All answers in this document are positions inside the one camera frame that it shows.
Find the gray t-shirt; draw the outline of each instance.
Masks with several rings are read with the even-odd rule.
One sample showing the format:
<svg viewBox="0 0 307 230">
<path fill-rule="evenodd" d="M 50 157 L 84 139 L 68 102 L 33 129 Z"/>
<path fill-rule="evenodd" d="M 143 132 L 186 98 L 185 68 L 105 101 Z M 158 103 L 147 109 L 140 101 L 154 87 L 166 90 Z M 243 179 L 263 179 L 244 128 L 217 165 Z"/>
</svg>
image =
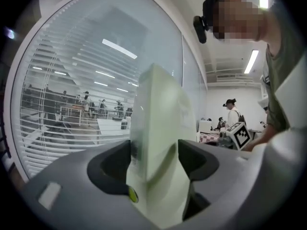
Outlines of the gray t-shirt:
<svg viewBox="0 0 307 230">
<path fill-rule="evenodd" d="M 289 123 L 275 97 L 275 92 L 299 62 L 304 52 L 305 43 L 292 18 L 280 3 L 274 4 L 270 10 L 273 11 L 279 21 L 282 44 L 278 54 L 274 57 L 267 48 L 267 69 L 265 67 L 263 70 L 263 81 L 269 97 L 267 124 L 281 132 L 289 128 Z"/>
</svg>

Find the glass wall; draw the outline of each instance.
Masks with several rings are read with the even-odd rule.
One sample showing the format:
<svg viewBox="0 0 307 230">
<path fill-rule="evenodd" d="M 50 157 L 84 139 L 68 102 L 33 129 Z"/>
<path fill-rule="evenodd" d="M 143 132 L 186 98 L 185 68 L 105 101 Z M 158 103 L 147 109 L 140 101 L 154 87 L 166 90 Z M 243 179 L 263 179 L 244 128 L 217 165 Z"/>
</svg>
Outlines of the glass wall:
<svg viewBox="0 0 307 230">
<path fill-rule="evenodd" d="M 190 97 L 196 122 L 205 117 L 206 86 L 196 59 L 186 40 L 182 40 L 183 48 L 183 83 L 182 87 Z"/>
<path fill-rule="evenodd" d="M 71 152 L 129 139 L 121 119 L 153 63 L 181 85 L 185 60 L 198 117 L 200 77 L 183 45 L 153 0 L 73 0 L 56 12 L 26 49 L 12 93 L 13 138 L 28 176 Z"/>
</svg>

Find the black backpack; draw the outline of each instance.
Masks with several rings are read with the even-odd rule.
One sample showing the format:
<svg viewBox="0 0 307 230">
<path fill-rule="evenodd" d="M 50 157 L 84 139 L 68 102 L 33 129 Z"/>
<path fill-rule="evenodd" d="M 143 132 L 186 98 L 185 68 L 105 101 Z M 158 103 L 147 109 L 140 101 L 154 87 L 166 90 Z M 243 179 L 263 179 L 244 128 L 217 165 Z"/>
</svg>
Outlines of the black backpack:
<svg viewBox="0 0 307 230">
<path fill-rule="evenodd" d="M 245 118 L 243 115 L 241 115 L 239 112 L 235 111 L 238 116 L 239 116 L 239 121 L 238 122 L 243 122 L 245 125 L 246 125 L 246 122 L 245 122 Z"/>
</svg>

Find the black cap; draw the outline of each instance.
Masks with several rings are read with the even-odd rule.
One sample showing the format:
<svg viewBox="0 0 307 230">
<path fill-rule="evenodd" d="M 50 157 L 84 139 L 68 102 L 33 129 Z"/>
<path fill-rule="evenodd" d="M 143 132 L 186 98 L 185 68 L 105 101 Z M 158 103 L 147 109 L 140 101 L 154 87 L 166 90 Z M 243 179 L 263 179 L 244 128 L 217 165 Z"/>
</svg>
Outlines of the black cap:
<svg viewBox="0 0 307 230">
<path fill-rule="evenodd" d="M 211 28 L 211 30 L 212 30 L 212 27 L 213 27 L 213 9 L 214 9 L 215 4 L 218 1 L 219 0 L 205 0 L 202 4 L 203 17 L 205 18 L 205 21 L 206 21 L 208 27 Z M 224 39 L 223 33 L 218 33 L 218 32 L 214 31 L 213 35 L 217 39 Z"/>
<path fill-rule="evenodd" d="M 229 104 L 229 103 L 231 103 L 231 104 L 235 104 L 235 102 L 236 102 L 236 99 L 228 99 L 227 101 L 226 101 L 226 104 L 223 104 L 223 107 L 226 107 L 227 106 L 227 104 Z"/>
</svg>

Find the person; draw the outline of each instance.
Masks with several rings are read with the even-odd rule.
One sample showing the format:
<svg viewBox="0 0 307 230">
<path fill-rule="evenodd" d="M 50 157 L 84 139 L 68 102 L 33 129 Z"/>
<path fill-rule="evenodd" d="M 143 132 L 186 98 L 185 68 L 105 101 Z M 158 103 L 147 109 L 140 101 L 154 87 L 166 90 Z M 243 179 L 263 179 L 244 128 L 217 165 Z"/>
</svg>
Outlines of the person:
<svg viewBox="0 0 307 230">
<path fill-rule="evenodd" d="M 90 118 L 91 118 L 91 115 L 92 115 L 92 112 L 91 112 L 91 99 L 89 97 L 89 92 L 88 91 L 85 91 L 85 97 L 84 97 L 84 101 L 83 101 L 83 111 L 84 111 L 84 115 L 83 117 L 87 119 L 87 124 L 88 126 L 90 126 Z"/>
<path fill-rule="evenodd" d="M 225 121 L 223 120 L 223 117 L 219 117 L 219 123 L 217 124 L 216 129 L 220 130 L 222 127 L 225 127 Z"/>
<path fill-rule="evenodd" d="M 32 98 L 31 98 L 31 88 L 32 88 L 32 85 L 30 84 L 29 87 L 24 91 L 24 93 L 26 94 L 25 96 L 25 101 L 26 101 L 26 105 L 27 106 L 31 106 L 31 102 L 32 102 Z"/>
<path fill-rule="evenodd" d="M 76 96 L 75 104 L 76 105 L 80 105 L 81 104 L 81 100 L 80 100 L 80 95 L 79 94 Z"/>
<path fill-rule="evenodd" d="M 275 97 L 275 92 L 291 73 L 305 50 L 287 9 L 278 0 L 269 9 L 258 8 L 246 0 L 205 0 L 203 16 L 208 28 L 219 40 L 264 41 L 267 43 L 263 80 L 269 97 L 267 127 L 245 150 L 252 151 L 277 133 L 289 128 L 288 120 Z"/>
<path fill-rule="evenodd" d="M 117 106 L 114 107 L 114 108 L 115 108 L 115 110 L 118 111 L 118 116 L 119 116 L 119 117 L 123 117 L 123 115 L 124 115 L 124 107 L 123 107 L 123 104 L 120 102 L 120 100 L 117 100 L 116 102 L 117 102 Z"/>
<path fill-rule="evenodd" d="M 268 116 L 268 113 L 269 113 L 269 108 L 266 106 L 266 107 L 264 107 L 263 108 L 263 110 L 265 111 L 265 115 L 266 115 L 266 117 Z M 262 124 L 262 126 L 264 127 L 264 128 L 266 128 L 266 126 L 267 126 L 267 124 L 265 123 L 265 122 L 260 122 L 261 124 Z"/>
<path fill-rule="evenodd" d="M 211 118 L 208 118 L 207 121 L 212 122 Z M 210 129 L 210 130 L 213 130 L 212 126 L 211 126 L 211 129 Z"/>
<path fill-rule="evenodd" d="M 99 110 L 98 110 L 98 113 L 102 114 L 103 117 L 106 117 L 106 115 L 107 115 L 105 101 L 106 101 L 105 99 L 102 100 L 102 102 L 100 103 L 100 106 L 99 106 Z"/>
<path fill-rule="evenodd" d="M 62 102 L 65 102 L 65 103 L 67 103 L 67 100 L 68 100 L 66 93 L 67 93 L 66 90 L 64 90 L 63 91 L 63 96 L 61 96 Z"/>
<path fill-rule="evenodd" d="M 54 100 L 54 92 L 51 91 L 48 86 L 45 88 L 45 97 L 44 97 L 44 111 L 45 111 L 45 119 L 44 124 L 45 125 L 53 125 L 56 120 L 55 116 L 55 100 Z"/>
<path fill-rule="evenodd" d="M 227 110 L 230 110 L 228 113 L 228 120 L 225 124 L 226 129 L 234 125 L 235 123 L 239 122 L 239 117 L 241 114 L 237 109 L 235 103 L 236 99 L 228 99 L 226 101 L 226 104 L 223 105 L 224 107 L 226 107 Z"/>
</svg>

